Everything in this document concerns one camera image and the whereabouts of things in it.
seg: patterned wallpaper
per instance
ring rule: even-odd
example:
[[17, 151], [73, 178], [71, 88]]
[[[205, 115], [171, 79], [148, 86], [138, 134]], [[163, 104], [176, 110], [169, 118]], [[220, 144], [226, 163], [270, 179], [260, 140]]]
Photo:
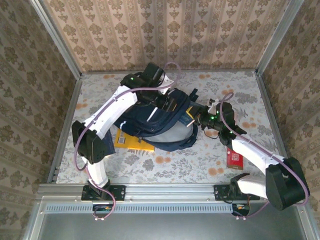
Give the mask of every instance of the patterned wallpaper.
[[82, 72], [254, 69], [288, 0], [44, 0]]
[[75, 79], [28, 1], [0, 0], [0, 239], [21, 239]]
[[320, 1], [305, 0], [264, 72], [287, 152], [302, 163], [320, 226]]

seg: floral wallpaper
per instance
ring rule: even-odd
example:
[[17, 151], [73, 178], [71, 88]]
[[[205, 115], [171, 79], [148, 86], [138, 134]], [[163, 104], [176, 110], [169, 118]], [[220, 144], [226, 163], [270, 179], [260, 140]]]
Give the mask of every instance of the floral wallpaper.
[[82, 72], [256, 68], [289, 0], [44, 0]]
[[[83, 122], [94, 114], [112, 96], [126, 74], [84, 74], [73, 121]], [[175, 79], [176, 73], [167, 73]], [[228, 92], [234, 92], [230, 100], [237, 113], [239, 126], [267, 149], [278, 152], [267, 113], [261, 98], [256, 76], [253, 71], [238, 72], [183, 72], [177, 88], [190, 94], [198, 89], [197, 103], [208, 104], [210, 98], [222, 99]], [[206, 134], [215, 138], [217, 131], [206, 129]], [[117, 128], [111, 128], [113, 140]], [[183, 150], [166, 152], [155, 149], [129, 150], [115, 148], [116, 153], [104, 159], [105, 170], [110, 181], [115, 184], [148, 183], [217, 183], [228, 182], [230, 178], [243, 172], [263, 175], [248, 160], [244, 170], [227, 168], [227, 149], [218, 139], [210, 139], [199, 129], [195, 144]], [[73, 164], [75, 148], [71, 131], [64, 150], [57, 176], [57, 184], [86, 183], [86, 172], [78, 172]], [[78, 158], [80, 166], [83, 161]]]
[[0, 239], [22, 239], [74, 85], [29, 2], [0, 0]]
[[297, 158], [320, 226], [320, 1], [305, 0], [264, 72], [287, 152]]

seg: table surface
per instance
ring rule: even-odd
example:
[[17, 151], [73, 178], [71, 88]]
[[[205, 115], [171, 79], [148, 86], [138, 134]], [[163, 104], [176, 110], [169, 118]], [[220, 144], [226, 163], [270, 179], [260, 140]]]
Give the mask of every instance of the table surface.
[[[126, 74], [85, 74], [72, 122], [83, 122], [102, 106], [119, 86]], [[175, 79], [177, 73], [167, 73]], [[237, 114], [238, 125], [262, 144], [265, 148], [278, 153], [275, 139], [261, 98], [260, 90], [253, 71], [238, 72], [183, 72], [176, 86], [190, 94], [198, 89], [197, 103], [206, 105], [208, 100], [221, 99], [228, 92], [234, 92], [229, 101]], [[112, 126], [115, 139], [117, 128]], [[211, 137], [217, 136], [214, 130], [206, 130]], [[74, 146], [71, 130], [68, 135], [57, 184], [86, 183], [87, 174], [76, 171], [73, 164]], [[130, 150], [115, 148], [116, 153], [104, 158], [105, 170], [114, 184], [154, 184], [154, 183], [221, 183], [243, 172], [262, 176], [248, 160], [244, 169], [227, 168], [226, 147], [218, 139], [210, 139], [200, 130], [196, 143], [184, 150], [166, 152], [155, 149]], [[78, 157], [79, 165], [83, 161]]]

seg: purple cable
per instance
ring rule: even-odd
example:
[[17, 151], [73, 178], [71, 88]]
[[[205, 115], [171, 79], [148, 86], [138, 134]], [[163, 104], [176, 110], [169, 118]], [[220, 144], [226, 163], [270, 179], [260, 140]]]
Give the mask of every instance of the purple cable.
[[[229, 99], [231, 99], [234, 96], [233, 92], [229, 92], [228, 94], [226, 94], [222, 100], [220, 101], [220, 113], [223, 112], [222, 107], [223, 107], [223, 103]], [[237, 137], [240, 137], [241, 139], [243, 139], [246, 142], [250, 142], [249, 139], [247, 139], [244, 136], [241, 136], [239, 133], [233, 131], [233, 129], [226, 123], [226, 120], [224, 119], [223, 114], [221, 114], [221, 120], [224, 123], [224, 125], [230, 130], [232, 131]], [[304, 184], [304, 182], [301, 180], [301, 178], [294, 172], [292, 171], [287, 165], [285, 165], [280, 159], [278, 159], [277, 157], [275, 157], [273, 154], [270, 154], [270, 152], [266, 151], [263, 147], [261, 147], [260, 145], [256, 144], [255, 142], [250, 142], [250, 144], [252, 144], [253, 146], [255, 146], [257, 149], [259, 149], [261, 152], [267, 154], [270, 158], [276, 160], [278, 163], [280, 163], [290, 174], [292, 174], [294, 176], [294, 178], [299, 182], [299, 184], [301, 185], [301, 187], [303, 188], [304, 191], [304, 195], [305, 195], [305, 199], [302, 203], [297, 203], [295, 204], [295, 206], [304, 206], [308, 203], [309, 200], [309, 193], [308, 193], [308, 189], [306, 187], [306, 185]], [[257, 212], [247, 216], [248, 217], [253, 217], [256, 214], [258, 214], [262, 209], [264, 209], [267, 205], [268, 205], [268, 201], [265, 203], [265, 205], [263, 205], [263, 207], [261, 209], [259, 209]]]
[[79, 148], [79, 145], [80, 145], [80, 142], [82, 140], [82, 138], [84, 137], [85, 133], [88, 131], [88, 129], [94, 124], [94, 122], [104, 113], [104, 111], [111, 105], [113, 104], [115, 101], [117, 101], [117, 99], [119, 99], [120, 97], [122, 97], [123, 95], [127, 94], [127, 93], [134, 93], [134, 92], [137, 92], [137, 91], [158, 91], [158, 90], [162, 90], [162, 89], [167, 89], [167, 88], [170, 88], [172, 87], [177, 81], [180, 80], [180, 77], [181, 77], [181, 67], [179, 66], [179, 64], [177, 64], [176, 62], [173, 62], [173, 61], [169, 61], [167, 62], [163, 69], [166, 69], [166, 67], [169, 65], [169, 64], [174, 64], [177, 66], [178, 70], [179, 70], [179, 73], [178, 73], [178, 76], [176, 77], [176, 80], [172, 83], [170, 83], [169, 85], [166, 85], [166, 86], [159, 86], [159, 87], [138, 87], [138, 88], [133, 88], [133, 89], [128, 89], [124, 92], [121, 92], [119, 93], [118, 95], [116, 95], [110, 102], [108, 102], [104, 107], [103, 109], [101, 109], [101, 111], [94, 117], [94, 119], [84, 128], [84, 130], [81, 132], [81, 134], [79, 135], [79, 138], [78, 140], [76, 141], [75, 143], [75, 146], [74, 146], [74, 153], [73, 153], [73, 163], [75, 165], [75, 168], [78, 170], [78, 171], [83, 171], [84, 169], [86, 169], [88, 175], [89, 175], [89, 178], [91, 179], [91, 183], [99, 190], [107, 193], [108, 195], [110, 195], [112, 197], [112, 200], [113, 200], [113, 206], [111, 208], [111, 211], [104, 217], [97, 217], [95, 216], [97, 219], [106, 219], [108, 216], [110, 216], [110, 214], [115, 210], [115, 207], [116, 207], [116, 200], [115, 200], [115, 197], [111, 194], [111, 192], [109, 192], [108, 190], [105, 190], [103, 189], [102, 187], [99, 187], [92, 179], [90, 173], [89, 173], [89, 170], [87, 168], [88, 166], [88, 162], [86, 162], [84, 164], [84, 166], [82, 168], [79, 168], [78, 167], [78, 164], [77, 164], [77, 153], [78, 153], [78, 148]]

